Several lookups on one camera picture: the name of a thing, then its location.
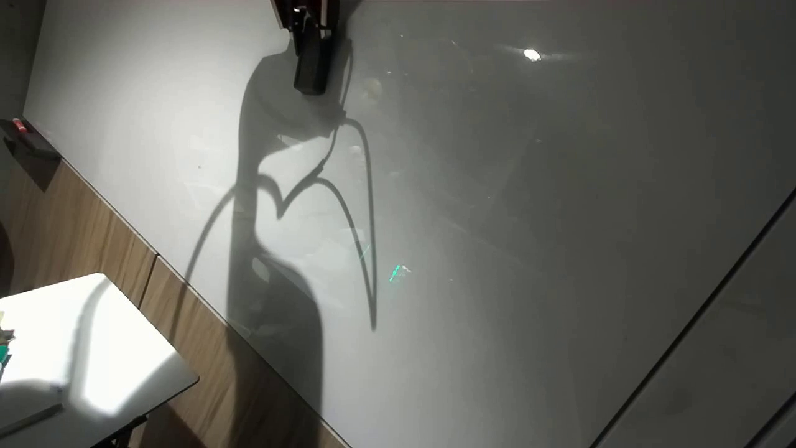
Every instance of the mounted device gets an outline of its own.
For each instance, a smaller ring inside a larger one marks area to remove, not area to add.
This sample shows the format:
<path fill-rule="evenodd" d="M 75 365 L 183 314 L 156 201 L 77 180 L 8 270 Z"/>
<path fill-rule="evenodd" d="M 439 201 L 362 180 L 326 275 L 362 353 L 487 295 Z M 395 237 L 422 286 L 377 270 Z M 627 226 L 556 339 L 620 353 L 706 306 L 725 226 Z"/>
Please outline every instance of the mounted device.
<path fill-rule="evenodd" d="M 0 120 L 0 137 L 26 178 L 44 193 L 60 166 L 60 151 L 26 120 Z"/>
<path fill-rule="evenodd" d="M 335 48 L 341 0 L 274 0 L 281 26 L 294 33 L 298 68 L 294 88 L 304 94 L 324 94 Z"/>

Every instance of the white wall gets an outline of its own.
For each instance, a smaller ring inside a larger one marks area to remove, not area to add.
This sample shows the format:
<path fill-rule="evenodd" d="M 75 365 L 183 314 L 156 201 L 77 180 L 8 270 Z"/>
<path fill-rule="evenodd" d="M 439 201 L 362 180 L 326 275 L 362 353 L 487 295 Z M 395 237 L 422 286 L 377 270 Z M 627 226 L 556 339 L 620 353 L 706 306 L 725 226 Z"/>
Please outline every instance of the white wall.
<path fill-rule="evenodd" d="M 0 117 L 18 117 L 24 108 L 26 78 L 44 0 L 0 0 Z"/>
<path fill-rule="evenodd" d="M 362 2 L 344 112 L 265 0 L 50 2 L 33 123 L 352 446 L 590 443 L 793 184 L 789 2 Z M 268 196 L 335 127 L 362 255 Z"/>

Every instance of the wooden panel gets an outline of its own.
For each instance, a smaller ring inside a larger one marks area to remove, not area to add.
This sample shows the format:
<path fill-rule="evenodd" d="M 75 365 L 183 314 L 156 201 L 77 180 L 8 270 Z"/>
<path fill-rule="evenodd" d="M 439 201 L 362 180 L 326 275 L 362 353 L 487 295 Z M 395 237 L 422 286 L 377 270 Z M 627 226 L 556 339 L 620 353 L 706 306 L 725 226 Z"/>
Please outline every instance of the wooden panel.
<path fill-rule="evenodd" d="M 69 165 L 41 193 L 2 149 L 0 224 L 4 295 L 105 271 L 138 303 L 153 251 L 95 195 Z"/>
<path fill-rule="evenodd" d="M 199 374 L 171 409 L 201 443 L 345 446 L 163 261 L 141 312 Z"/>
<path fill-rule="evenodd" d="M 138 425 L 131 431 L 126 448 L 201 448 L 201 441 L 187 428 L 178 417 L 171 410 L 171 405 L 156 409 L 146 425 Z"/>

